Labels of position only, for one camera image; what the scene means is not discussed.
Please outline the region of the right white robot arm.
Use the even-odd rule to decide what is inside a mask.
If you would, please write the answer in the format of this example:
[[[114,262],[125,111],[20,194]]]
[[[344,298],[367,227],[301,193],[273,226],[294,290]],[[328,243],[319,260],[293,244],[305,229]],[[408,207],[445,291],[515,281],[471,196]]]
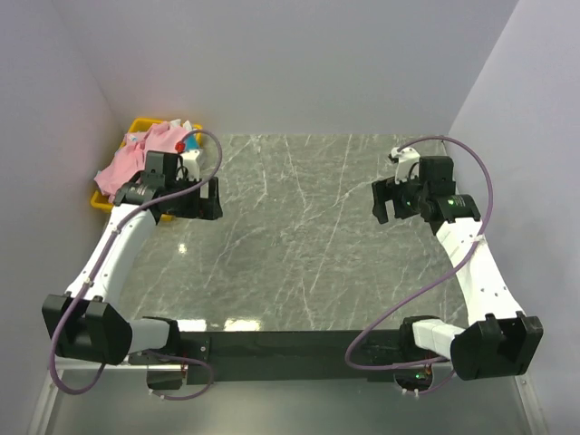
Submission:
[[[427,352],[450,360],[464,381],[518,376],[527,372],[543,325],[527,316],[515,300],[480,234],[481,215],[474,199],[456,191],[453,160],[422,157],[414,150],[392,150],[393,177],[372,184],[372,213],[384,224],[387,206],[398,219],[421,216],[445,250],[467,307],[466,329],[433,316],[407,318],[398,351],[417,362]]]

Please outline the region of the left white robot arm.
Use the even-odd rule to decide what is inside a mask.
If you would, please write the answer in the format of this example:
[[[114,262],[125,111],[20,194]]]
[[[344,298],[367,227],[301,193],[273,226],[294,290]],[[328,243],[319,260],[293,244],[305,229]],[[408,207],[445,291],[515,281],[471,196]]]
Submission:
[[[151,151],[145,168],[117,191],[109,225],[89,261],[63,295],[49,295],[43,303],[54,355],[110,365],[146,350],[162,364],[179,358],[176,322],[128,321],[116,306],[135,258],[162,216],[216,220],[223,215],[218,177],[186,179],[183,167],[180,155]]]

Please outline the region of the pink t shirt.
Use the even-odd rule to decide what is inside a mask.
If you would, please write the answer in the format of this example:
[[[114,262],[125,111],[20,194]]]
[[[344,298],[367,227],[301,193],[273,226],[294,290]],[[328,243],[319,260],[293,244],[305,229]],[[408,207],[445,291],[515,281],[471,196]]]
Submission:
[[[176,143],[187,133],[187,130],[180,127],[172,127],[169,121],[136,119],[125,134],[111,163],[94,178],[102,197],[101,202],[111,204],[121,186],[145,168],[149,151],[176,153]]]

